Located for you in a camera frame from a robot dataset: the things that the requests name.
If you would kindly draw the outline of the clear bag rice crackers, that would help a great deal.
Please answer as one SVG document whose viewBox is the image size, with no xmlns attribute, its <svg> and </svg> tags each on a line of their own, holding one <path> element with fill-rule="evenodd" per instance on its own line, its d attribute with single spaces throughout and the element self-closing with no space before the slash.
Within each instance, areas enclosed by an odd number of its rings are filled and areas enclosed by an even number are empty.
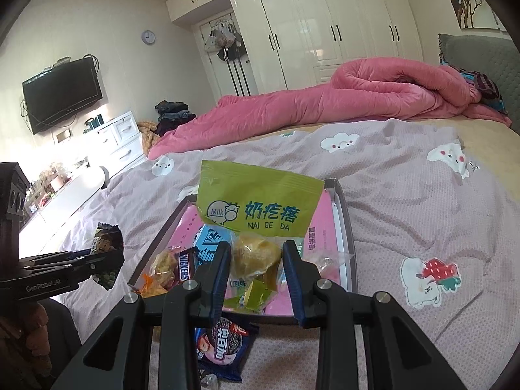
<svg viewBox="0 0 520 390">
<path fill-rule="evenodd" d="M 163 250 L 158 253 L 151 265 L 151 277 L 165 289 L 175 281 L 177 261 L 171 250 Z"/>
</svg>

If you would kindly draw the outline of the white wardrobe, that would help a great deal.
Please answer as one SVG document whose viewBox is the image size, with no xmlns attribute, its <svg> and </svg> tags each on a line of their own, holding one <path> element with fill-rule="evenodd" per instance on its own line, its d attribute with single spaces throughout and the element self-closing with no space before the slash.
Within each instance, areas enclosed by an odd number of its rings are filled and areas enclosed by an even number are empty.
<svg viewBox="0 0 520 390">
<path fill-rule="evenodd" d="M 408 0 L 168 0 L 170 19 L 195 36 L 213 94 L 256 95 L 327 83 L 344 62 L 366 57 L 421 60 Z M 203 45 L 233 23 L 246 56 L 222 62 Z"/>
</svg>

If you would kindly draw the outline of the dark chocolate cake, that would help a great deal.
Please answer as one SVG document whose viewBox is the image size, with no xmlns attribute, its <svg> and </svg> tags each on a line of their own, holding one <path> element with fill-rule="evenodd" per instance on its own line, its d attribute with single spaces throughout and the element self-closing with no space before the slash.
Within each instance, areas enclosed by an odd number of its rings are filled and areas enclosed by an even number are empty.
<svg viewBox="0 0 520 390">
<path fill-rule="evenodd" d="M 219 390 L 219 377 L 207 370 L 199 371 L 199 383 L 202 390 Z"/>
</svg>

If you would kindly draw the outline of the blue Oreo packet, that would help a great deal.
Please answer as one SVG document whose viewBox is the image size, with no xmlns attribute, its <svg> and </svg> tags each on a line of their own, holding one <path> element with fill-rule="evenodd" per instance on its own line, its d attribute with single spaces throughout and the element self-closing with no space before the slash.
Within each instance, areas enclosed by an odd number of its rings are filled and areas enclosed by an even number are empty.
<svg viewBox="0 0 520 390">
<path fill-rule="evenodd" d="M 259 326 L 221 317 L 212 328 L 196 328 L 197 365 L 219 379 L 242 382 L 241 371 Z"/>
</svg>

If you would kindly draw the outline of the colourful folded clothes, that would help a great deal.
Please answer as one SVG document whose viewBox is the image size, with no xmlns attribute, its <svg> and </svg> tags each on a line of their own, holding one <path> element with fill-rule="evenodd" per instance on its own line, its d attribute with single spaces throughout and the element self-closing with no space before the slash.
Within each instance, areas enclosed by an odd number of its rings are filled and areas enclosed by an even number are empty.
<svg viewBox="0 0 520 390">
<path fill-rule="evenodd" d="M 481 104 L 493 108 L 500 114 L 508 114 L 501 92 L 491 78 L 479 71 L 467 71 L 451 64 L 449 66 L 455 69 L 469 85 L 472 85 L 480 93 Z"/>
</svg>

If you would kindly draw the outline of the pink fleece blanket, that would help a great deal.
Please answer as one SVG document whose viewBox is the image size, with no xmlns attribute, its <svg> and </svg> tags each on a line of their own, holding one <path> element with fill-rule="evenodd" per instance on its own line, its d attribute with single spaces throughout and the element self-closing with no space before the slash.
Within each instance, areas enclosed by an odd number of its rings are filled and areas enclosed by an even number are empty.
<svg viewBox="0 0 520 390">
<path fill-rule="evenodd" d="M 511 124 L 505 114 L 483 104 L 475 86 L 447 64 L 369 57 L 343 63 L 325 84 L 252 96 L 224 96 L 208 113 L 163 135 L 148 157 L 207 150 L 289 126 L 459 115 Z"/>
</svg>

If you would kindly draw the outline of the floral wall painting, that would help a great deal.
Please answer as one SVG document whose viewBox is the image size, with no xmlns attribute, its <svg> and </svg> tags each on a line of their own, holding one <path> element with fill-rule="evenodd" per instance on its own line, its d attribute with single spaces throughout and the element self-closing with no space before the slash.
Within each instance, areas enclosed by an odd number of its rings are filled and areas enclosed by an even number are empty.
<svg viewBox="0 0 520 390">
<path fill-rule="evenodd" d="M 449 0 L 460 29 L 490 29 L 506 31 L 486 0 Z"/>
</svg>

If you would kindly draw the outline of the orange biscuit pack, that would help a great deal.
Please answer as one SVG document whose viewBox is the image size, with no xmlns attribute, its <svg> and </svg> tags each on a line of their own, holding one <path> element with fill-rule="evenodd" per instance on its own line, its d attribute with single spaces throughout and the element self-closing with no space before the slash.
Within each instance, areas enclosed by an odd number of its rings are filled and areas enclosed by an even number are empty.
<svg viewBox="0 0 520 390">
<path fill-rule="evenodd" d="M 136 292 L 142 298 L 152 298 L 167 293 L 167 290 L 158 283 L 155 277 L 143 274 L 142 278 L 144 279 L 144 284 L 141 289 Z"/>
</svg>

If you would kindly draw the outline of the green milk candy bag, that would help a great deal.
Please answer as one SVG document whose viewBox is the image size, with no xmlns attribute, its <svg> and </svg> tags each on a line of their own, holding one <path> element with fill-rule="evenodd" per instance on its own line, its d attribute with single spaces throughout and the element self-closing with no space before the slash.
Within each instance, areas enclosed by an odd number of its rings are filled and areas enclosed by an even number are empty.
<svg viewBox="0 0 520 390">
<path fill-rule="evenodd" d="M 323 189 L 322 180 L 289 171 L 202 162 L 198 212 L 208 225 L 230 231 L 225 308 L 257 314 L 275 298 L 283 243 L 305 237 Z"/>
</svg>

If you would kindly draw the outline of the green peas black packet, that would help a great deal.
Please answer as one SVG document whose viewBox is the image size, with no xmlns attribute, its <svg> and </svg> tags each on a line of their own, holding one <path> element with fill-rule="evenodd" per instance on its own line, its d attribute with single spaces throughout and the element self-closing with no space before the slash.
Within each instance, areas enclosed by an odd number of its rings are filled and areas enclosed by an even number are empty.
<svg viewBox="0 0 520 390">
<path fill-rule="evenodd" d="M 99 222 L 93 235 L 90 254 L 97 256 L 100 265 L 93 280 L 105 290 L 111 290 L 124 262 L 124 239 L 119 226 Z"/>
</svg>

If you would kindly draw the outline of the pile of dark clothes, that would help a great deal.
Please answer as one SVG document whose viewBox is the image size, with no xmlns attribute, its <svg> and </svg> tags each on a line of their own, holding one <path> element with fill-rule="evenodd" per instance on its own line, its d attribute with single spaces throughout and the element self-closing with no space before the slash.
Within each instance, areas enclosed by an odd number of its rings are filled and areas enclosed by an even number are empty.
<svg viewBox="0 0 520 390">
<path fill-rule="evenodd" d="M 167 132 L 175 130 L 196 118 L 196 115 L 191 113 L 189 106 L 184 102 L 164 100 L 155 106 L 155 111 L 159 116 L 155 133 L 159 137 L 163 137 Z"/>
</svg>

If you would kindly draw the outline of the round wall clock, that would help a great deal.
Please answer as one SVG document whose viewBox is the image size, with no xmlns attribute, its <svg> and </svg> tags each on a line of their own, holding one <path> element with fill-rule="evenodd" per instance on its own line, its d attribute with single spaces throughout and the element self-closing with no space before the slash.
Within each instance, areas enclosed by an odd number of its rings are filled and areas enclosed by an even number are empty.
<svg viewBox="0 0 520 390">
<path fill-rule="evenodd" d="M 153 45 L 153 44 L 155 44 L 155 41 L 156 41 L 156 35 L 151 30 L 145 30 L 141 34 L 141 39 L 145 45 Z"/>
</svg>

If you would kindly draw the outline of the white drawer cabinet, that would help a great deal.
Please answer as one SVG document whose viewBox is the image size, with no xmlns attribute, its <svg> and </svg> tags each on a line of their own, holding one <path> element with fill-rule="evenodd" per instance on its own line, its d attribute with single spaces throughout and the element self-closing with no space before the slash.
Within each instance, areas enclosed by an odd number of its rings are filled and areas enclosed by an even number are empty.
<svg viewBox="0 0 520 390">
<path fill-rule="evenodd" d="M 54 252 L 54 240 L 66 234 L 65 228 L 75 214 L 110 180 L 145 159 L 141 132 L 131 112 L 122 114 L 86 133 L 79 139 L 85 165 L 20 231 L 22 258 Z"/>
</svg>

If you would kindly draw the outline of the Snickers bar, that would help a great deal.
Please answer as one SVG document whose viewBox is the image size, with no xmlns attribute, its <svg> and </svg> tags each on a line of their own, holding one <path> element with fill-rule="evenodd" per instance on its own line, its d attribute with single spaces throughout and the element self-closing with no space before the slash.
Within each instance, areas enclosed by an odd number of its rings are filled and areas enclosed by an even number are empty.
<svg viewBox="0 0 520 390">
<path fill-rule="evenodd" d="M 174 286 L 176 286 L 194 277 L 197 269 L 197 248 L 177 249 L 174 252 L 174 258 L 177 262 L 174 268 Z"/>
</svg>

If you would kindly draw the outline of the clear pink candy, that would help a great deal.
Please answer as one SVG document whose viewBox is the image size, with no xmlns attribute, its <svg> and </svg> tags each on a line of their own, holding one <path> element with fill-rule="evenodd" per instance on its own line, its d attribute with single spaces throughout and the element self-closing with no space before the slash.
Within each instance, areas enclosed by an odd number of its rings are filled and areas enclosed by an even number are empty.
<svg viewBox="0 0 520 390">
<path fill-rule="evenodd" d="M 309 256 L 308 260 L 318 269 L 320 276 L 335 283 L 341 284 L 340 269 L 346 266 L 353 255 L 344 252 L 317 252 Z"/>
</svg>

